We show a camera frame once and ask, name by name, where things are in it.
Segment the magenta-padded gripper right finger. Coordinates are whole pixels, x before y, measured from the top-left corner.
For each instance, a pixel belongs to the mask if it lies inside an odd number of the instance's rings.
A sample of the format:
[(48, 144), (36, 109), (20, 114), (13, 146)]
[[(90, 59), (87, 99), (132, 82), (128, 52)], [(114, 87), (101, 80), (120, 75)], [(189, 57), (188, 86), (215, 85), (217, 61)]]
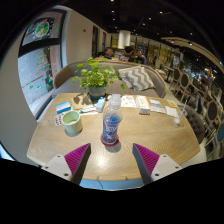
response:
[(145, 185), (182, 169), (182, 167), (167, 154), (158, 155), (136, 143), (133, 144), (132, 153)]

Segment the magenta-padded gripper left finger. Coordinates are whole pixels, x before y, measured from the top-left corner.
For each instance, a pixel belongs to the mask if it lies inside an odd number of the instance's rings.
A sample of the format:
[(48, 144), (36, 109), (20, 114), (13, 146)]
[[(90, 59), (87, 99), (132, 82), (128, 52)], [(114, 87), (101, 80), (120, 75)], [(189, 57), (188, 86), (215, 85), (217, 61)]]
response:
[(66, 155), (57, 154), (42, 169), (79, 185), (90, 154), (91, 144), (87, 143)]

